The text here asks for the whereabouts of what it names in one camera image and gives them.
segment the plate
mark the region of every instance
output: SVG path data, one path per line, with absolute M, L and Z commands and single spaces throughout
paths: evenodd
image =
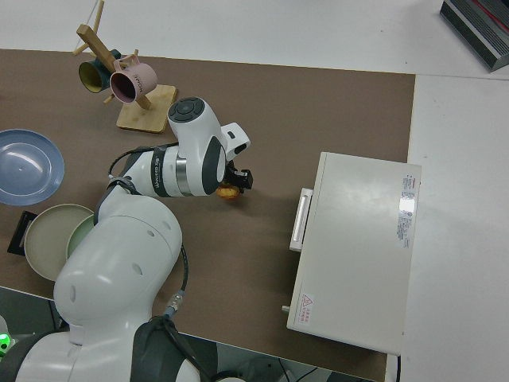
M 81 240 L 85 238 L 86 235 L 94 228 L 94 215 L 90 215 L 85 217 L 78 224 L 74 231 L 72 231 L 71 236 L 67 242 L 67 258 L 72 255 L 76 247 L 81 243 Z
M 25 234 L 25 256 L 32 269 L 55 281 L 67 261 L 69 237 L 90 215 L 82 205 L 55 205 L 41 212 Z
M 0 131 L 0 203 L 34 205 L 52 196 L 63 178 L 62 154 L 44 135 Z

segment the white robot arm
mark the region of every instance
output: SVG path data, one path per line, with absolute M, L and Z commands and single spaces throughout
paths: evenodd
M 7 364 L 16 363 L 7 353 L 0 363 L 2 382 L 200 380 L 196 360 L 181 357 L 185 349 L 177 349 L 179 357 L 168 353 L 168 339 L 174 343 L 176 336 L 171 322 L 150 320 L 182 244 L 177 218 L 155 197 L 214 193 L 229 161 L 250 141 L 236 123 L 220 126 L 199 98 L 176 102 L 168 119 L 178 144 L 131 151 L 96 209 L 95 227 L 56 280 L 56 308 L 70 330 L 32 344 L 15 365 L 15 376 L 4 368 L 7 358 Z M 16 347 L 12 354 L 21 357 Z

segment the cable connector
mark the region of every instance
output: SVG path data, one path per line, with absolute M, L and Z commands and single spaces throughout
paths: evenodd
M 168 305 L 166 306 L 163 315 L 167 316 L 168 318 L 173 317 L 184 302 L 184 295 L 185 292 L 183 290 L 179 290 L 176 294 L 174 294 L 168 301 Z

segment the mug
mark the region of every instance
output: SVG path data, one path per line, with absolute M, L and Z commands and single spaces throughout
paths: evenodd
M 121 63 L 127 60 L 131 60 L 130 65 L 122 68 Z M 140 63 L 134 54 L 115 60 L 114 67 L 115 73 L 110 78 L 111 90 L 124 103 L 146 96 L 157 86 L 156 72 L 148 64 Z
M 115 59 L 121 57 L 117 49 L 111 50 Z M 78 69 L 81 83 L 92 93 L 99 93 L 110 87 L 111 73 L 97 58 L 93 61 L 83 62 Z

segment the table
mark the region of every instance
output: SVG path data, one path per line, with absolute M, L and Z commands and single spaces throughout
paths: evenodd
M 113 159 L 136 146 L 175 140 L 115 127 L 119 104 L 102 105 L 80 84 L 69 53 L 0 51 L 6 93 L 4 128 L 31 128 L 52 139 L 66 161 L 60 189 L 28 207 L 41 212 L 72 202 L 93 209 Z M 254 189 L 237 201 L 218 197 L 165 200 L 181 222 L 191 263 L 184 333 L 371 380 L 383 380 L 385 354 L 286 329 L 298 255 L 288 249 L 300 188 L 312 186 L 321 151 L 404 162 L 414 76 L 273 65 L 146 58 L 179 97 L 199 95 L 221 123 L 238 122 L 252 147 L 235 164 L 250 168 Z M 6 248 L 22 208 L 0 208 Z M 0 251 L 2 286 L 51 297 L 52 283 L 23 258 Z M 178 288 L 177 264 L 154 313 Z

